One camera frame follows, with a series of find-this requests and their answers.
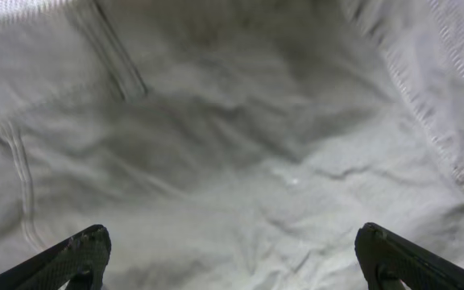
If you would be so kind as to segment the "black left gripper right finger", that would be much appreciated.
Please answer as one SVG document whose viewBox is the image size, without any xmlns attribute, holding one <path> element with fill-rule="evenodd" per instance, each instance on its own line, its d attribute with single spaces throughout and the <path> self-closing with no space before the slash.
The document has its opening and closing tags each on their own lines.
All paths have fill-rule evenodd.
<svg viewBox="0 0 464 290">
<path fill-rule="evenodd" d="M 369 290 L 464 290 L 464 269 L 375 223 L 354 249 Z"/>
</svg>

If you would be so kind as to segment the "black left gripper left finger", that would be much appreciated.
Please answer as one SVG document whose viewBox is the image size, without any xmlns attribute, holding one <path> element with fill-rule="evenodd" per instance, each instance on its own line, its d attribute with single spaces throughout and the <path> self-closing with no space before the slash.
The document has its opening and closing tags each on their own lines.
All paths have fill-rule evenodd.
<svg viewBox="0 0 464 290">
<path fill-rule="evenodd" d="M 101 290 L 110 252 L 108 230 L 92 225 L 0 274 L 0 290 Z"/>
</svg>

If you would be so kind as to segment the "grey shorts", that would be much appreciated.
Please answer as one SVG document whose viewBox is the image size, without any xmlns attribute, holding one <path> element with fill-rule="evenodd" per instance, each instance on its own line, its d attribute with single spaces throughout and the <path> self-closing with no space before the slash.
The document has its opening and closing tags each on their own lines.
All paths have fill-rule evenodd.
<svg viewBox="0 0 464 290">
<path fill-rule="evenodd" d="M 366 222 L 464 268 L 464 1 L 0 0 L 0 273 L 364 289 Z"/>
</svg>

